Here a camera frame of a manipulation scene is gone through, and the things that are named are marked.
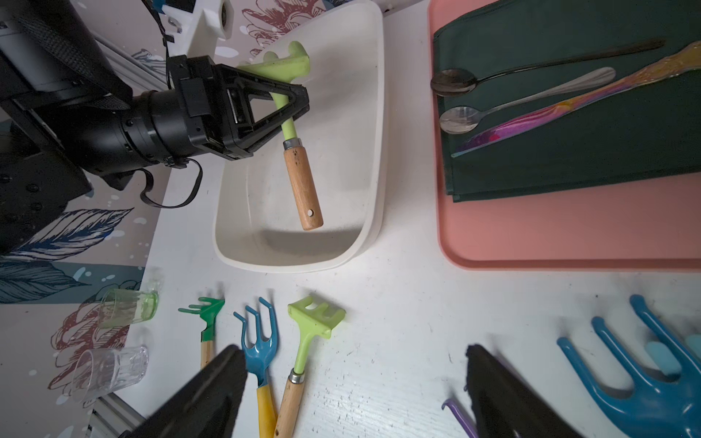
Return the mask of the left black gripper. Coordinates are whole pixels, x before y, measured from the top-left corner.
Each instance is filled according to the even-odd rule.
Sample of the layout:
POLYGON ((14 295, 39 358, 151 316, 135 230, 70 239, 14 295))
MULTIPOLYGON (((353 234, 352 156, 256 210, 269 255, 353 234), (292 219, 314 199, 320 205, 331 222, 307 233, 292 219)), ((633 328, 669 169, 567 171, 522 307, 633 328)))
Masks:
POLYGON ((216 64, 208 56, 168 58, 166 69, 184 112, 186 131, 193 146, 226 160, 252 157, 293 122, 310 110, 306 88, 216 64), (251 100, 288 99, 280 109, 256 122, 251 100))

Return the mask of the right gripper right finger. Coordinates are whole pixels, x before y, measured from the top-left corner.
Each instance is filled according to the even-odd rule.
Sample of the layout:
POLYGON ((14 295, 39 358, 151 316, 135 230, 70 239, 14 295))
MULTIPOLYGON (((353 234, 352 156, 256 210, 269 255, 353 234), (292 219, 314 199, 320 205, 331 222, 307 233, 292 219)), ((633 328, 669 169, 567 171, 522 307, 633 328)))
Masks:
POLYGON ((484 347, 467 348, 467 393, 480 437, 578 437, 484 347))

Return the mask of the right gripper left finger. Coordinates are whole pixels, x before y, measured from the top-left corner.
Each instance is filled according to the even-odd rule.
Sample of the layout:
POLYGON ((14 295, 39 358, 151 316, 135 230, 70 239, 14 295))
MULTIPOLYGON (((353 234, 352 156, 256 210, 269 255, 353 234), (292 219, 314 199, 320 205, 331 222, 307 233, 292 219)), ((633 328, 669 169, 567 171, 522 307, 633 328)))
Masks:
POLYGON ((243 350, 229 345, 154 415, 120 436, 230 437, 247 378, 243 350))

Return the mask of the purple fork pink handle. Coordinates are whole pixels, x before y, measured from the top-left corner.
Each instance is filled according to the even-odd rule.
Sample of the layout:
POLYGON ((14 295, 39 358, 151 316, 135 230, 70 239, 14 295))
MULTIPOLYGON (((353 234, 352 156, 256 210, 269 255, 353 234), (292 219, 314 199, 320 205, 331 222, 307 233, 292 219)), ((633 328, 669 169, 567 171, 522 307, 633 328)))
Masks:
POLYGON ((452 398, 446 399, 443 402, 441 409, 445 410, 445 408, 452 412, 454 418, 456 418, 456 421, 460 424, 469 438, 478 438, 478 430, 476 430, 476 425, 458 401, 452 398))

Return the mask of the light green rake wooden handle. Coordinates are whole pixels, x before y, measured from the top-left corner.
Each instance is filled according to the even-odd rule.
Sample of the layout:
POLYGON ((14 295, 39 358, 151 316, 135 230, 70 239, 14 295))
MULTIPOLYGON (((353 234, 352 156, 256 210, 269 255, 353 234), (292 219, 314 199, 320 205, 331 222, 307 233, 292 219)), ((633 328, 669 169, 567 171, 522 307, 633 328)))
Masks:
POLYGON ((345 319, 346 310, 327 302, 316 302, 308 296, 288 305, 288 315, 299 327, 299 348, 293 368, 288 375, 277 418, 274 437, 292 437, 299 417, 306 384, 306 367, 310 346, 315 338, 330 339, 345 319))

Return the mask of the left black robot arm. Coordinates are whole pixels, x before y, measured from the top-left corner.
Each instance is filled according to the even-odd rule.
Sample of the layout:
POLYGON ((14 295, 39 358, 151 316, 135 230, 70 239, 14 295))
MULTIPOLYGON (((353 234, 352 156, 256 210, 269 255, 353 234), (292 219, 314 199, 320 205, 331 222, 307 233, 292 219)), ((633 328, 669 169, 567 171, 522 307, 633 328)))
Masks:
POLYGON ((250 158, 310 108, 308 91, 272 61, 217 64, 231 36, 228 1, 149 1, 163 30, 166 89, 135 95, 68 1, 1 5, 1 252, 26 256, 32 238, 90 175, 122 190, 153 166, 186 168, 210 153, 250 158))

